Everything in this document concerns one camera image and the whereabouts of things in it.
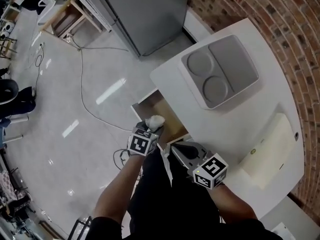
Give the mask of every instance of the white floor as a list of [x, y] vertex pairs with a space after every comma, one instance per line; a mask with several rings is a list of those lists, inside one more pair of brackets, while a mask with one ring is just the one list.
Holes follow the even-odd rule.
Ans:
[[[35, 205], [69, 233], [78, 217], [92, 212], [100, 193], [118, 173], [113, 153], [125, 147], [129, 133], [96, 120], [84, 109], [79, 51], [45, 34], [31, 46], [37, 35], [36, 21], [34, 11], [23, 9], [10, 36], [18, 39], [18, 54], [11, 62], [11, 72], [21, 90], [36, 83], [38, 69], [32, 63], [42, 42], [44, 60], [35, 110], [28, 122], [12, 125], [6, 131], [8, 136], [24, 135], [8, 144], [8, 162], [19, 167]], [[81, 46], [90, 43], [89, 47], [125, 48], [114, 32], [99, 34], [87, 23], [74, 39]], [[155, 88], [150, 72], [190, 45], [182, 34], [142, 60], [126, 51], [84, 50], [84, 103], [101, 119], [131, 130], [138, 119], [130, 105]], [[7, 60], [0, 61], [1, 67], [7, 64]], [[120, 83], [120, 87], [97, 105], [96, 99], [115, 83]], [[78, 126], [63, 137], [76, 120]], [[53, 227], [67, 238], [60, 228]]]

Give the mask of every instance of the black sleeve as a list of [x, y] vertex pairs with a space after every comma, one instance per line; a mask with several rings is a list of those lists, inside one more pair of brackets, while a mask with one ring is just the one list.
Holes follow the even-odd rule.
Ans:
[[121, 225], [111, 218], [97, 217], [91, 222], [85, 240], [111, 239], [121, 240]]
[[245, 237], [247, 240], [282, 240], [282, 238], [269, 230], [257, 219], [246, 219], [239, 223], [222, 224], [223, 232], [230, 237]]

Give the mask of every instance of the wooden drawer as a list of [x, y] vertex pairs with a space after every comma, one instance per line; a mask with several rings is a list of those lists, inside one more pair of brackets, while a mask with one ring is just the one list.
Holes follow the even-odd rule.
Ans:
[[190, 139], [188, 131], [158, 89], [153, 90], [138, 103], [133, 104], [131, 108], [140, 121], [144, 121], [153, 115], [160, 115], [165, 118], [164, 131], [158, 141], [158, 147], [161, 150], [164, 150], [167, 144], [182, 139]]

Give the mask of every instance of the brick wall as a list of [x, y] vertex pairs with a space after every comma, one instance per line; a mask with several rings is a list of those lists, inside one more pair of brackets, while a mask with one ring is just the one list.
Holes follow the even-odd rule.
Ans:
[[299, 114], [304, 176], [292, 190], [320, 225], [320, 0], [189, 0], [214, 30], [244, 18], [259, 29], [285, 73]]

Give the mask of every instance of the gray refrigerator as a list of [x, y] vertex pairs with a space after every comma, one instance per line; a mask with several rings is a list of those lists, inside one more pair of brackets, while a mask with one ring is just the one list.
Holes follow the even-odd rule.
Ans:
[[188, 0], [87, 0], [131, 52], [145, 56], [173, 40], [184, 25]]

